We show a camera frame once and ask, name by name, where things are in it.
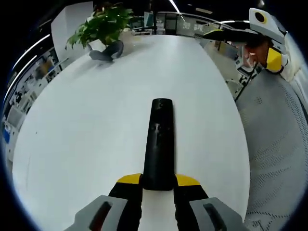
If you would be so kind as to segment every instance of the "ceiling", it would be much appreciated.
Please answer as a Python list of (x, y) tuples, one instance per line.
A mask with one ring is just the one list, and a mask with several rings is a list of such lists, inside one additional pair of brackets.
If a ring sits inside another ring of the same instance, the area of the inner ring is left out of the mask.
[[(218, 21), (225, 20), (247, 20), (248, 10), (250, 7), (260, 6), (261, 0), (173, 0), (180, 12), (199, 14), (206, 17), (216, 19)], [(300, 5), (288, 4), (286, 1), (283, 4), (277, 4), (275, 1), (263, 0), (265, 6), (263, 9), (276, 15), (285, 28), (295, 35), (296, 41), (300, 47), (306, 47), (306, 39), (302, 36), (302, 23), (298, 18), (304, 14), (300, 14)], [(13, 63), (17, 58), (36, 41), (50, 33), (50, 22), (56, 15), (66, 6), (84, 0), (48, 0), (44, 4), (34, 0), (19, 1), (16, 3), (13, 0), (6, 1), (7, 11), (4, 11), (3, 31), (5, 31), (6, 60), (4, 68), (1, 69), (2, 82), (5, 82), (6, 76), (9, 73)], [(101, 4), (104, 1), (94, 0), (93, 3)], [(132, 8), (136, 15), (143, 15), (144, 11), (151, 9), (154, 11), (175, 11), (169, 0), (109, 0), (111, 3), (123, 2), (127, 8)], [(196, 11), (196, 8), (202, 8), (213, 12), (206, 14)], [(52, 46), (52, 39), (49, 37), (42, 43), (42, 46)]]

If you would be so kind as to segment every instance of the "ceiling light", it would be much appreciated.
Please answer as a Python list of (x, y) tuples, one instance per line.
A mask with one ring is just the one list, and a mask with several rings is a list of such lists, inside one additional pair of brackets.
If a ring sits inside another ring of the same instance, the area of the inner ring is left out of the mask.
[(228, 21), (222, 21), (220, 23), (235, 23), (235, 21), (234, 20), (228, 20)]
[(212, 11), (206, 10), (206, 9), (201, 9), (201, 8), (196, 8), (196, 11), (202, 12), (202, 13), (208, 13), (208, 14), (212, 14)]
[(20, 58), (17, 60), (17, 62), (14, 64), (12, 70), (14, 69), (14, 67), (19, 63), (19, 61), (30, 51), (32, 50), (36, 45), (38, 45), (40, 42), (42, 42), (44, 39), (48, 38), (50, 36), (46, 35), (45, 37), (41, 38), (39, 41), (37, 41), (36, 43), (34, 43), (28, 50), (25, 51), (25, 53), (23, 53), (22, 56), (20, 56)]
[(173, 0), (169, 0), (169, 2), (173, 5), (174, 9), (175, 9), (178, 13), (180, 13), (180, 11), (179, 11), (178, 7), (176, 6), (176, 4), (174, 3), (174, 1), (173, 1)]
[(50, 22), (52, 19), (47, 20), (46, 22), (42, 23), (41, 25), (38, 26), (40, 28), (41, 26), (45, 25), (46, 23)]
[(6, 91), (3, 101), (5, 101), (5, 99), (6, 99), (7, 95), (8, 95), (8, 93), (9, 93), (9, 91), (11, 90), (12, 86), (14, 85), (15, 81), (18, 79), (18, 77), (20, 76), (20, 74), (29, 66), (29, 64), (30, 64), (33, 60), (36, 59), (36, 57), (37, 57), (37, 55), (34, 56), (34, 57), (33, 57), (33, 58), (32, 58), (21, 70), (20, 70), (20, 72), (16, 75), (15, 79), (12, 81), (12, 83), (10, 84), (8, 90)]

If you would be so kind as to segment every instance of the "blue object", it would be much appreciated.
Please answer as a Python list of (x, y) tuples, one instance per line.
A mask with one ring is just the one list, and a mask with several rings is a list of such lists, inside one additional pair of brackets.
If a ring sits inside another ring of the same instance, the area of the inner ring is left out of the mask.
[(54, 69), (54, 66), (51, 66), (49, 69), (48, 69), (48, 72), (52, 71)]
[(6, 143), (10, 142), (10, 134), (6, 129), (3, 129), (3, 137)]

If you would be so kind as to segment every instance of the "desk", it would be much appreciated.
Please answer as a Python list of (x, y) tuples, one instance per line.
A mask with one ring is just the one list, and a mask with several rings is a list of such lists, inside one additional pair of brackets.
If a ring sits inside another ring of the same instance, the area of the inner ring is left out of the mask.
[[(13, 181), (44, 231), (67, 228), (119, 178), (142, 173), (155, 98), (174, 103), (177, 173), (199, 180), (210, 197), (245, 217), (248, 149), (220, 72), (193, 38), (136, 39), (134, 52), (113, 64), (97, 64), (88, 55), (73, 62), (24, 121)], [(139, 230), (177, 230), (174, 211), (172, 192), (144, 191)], [(164, 221), (155, 224), (159, 219)]]

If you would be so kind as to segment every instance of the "plant pot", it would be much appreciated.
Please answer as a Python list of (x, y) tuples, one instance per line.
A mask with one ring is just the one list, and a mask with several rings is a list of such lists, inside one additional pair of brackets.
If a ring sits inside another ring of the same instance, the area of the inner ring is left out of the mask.
[(134, 45), (133, 45), (133, 34), (132, 31), (128, 28), (125, 28), (120, 34), (119, 40), (124, 43), (124, 49), (122, 55), (127, 55), (132, 53)]
[(95, 41), (89, 42), (86, 49), (89, 52), (91, 50), (96, 50), (96, 51), (102, 52), (103, 50), (106, 49), (106, 46), (104, 44), (102, 44), (102, 42), (99, 39), (97, 39)]

